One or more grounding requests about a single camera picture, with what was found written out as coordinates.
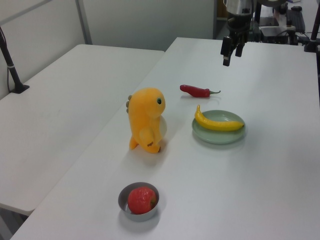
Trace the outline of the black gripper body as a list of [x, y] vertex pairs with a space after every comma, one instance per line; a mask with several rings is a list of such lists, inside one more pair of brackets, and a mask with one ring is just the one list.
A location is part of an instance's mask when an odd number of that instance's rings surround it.
[[251, 15], [228, 15], [227, 29], [233, 45], [244, 45], [249, 38]]

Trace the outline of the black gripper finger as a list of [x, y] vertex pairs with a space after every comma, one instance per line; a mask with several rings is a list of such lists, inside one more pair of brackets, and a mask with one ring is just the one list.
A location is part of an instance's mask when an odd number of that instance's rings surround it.
[[222, 40], [220, 54], [223, 56], [223, 65], [226, 67], [230, 65], [231, 50], [232, 50], [232, 39], [229, 36], [225, 36]]
[[244, 48], [245, 44], [246, 44], [245, 40], [239, 41], [237, 43], [236, 48], [235, 48], [235, 56], [236, 57], [241, 57], [242, 56], [243, 48]]

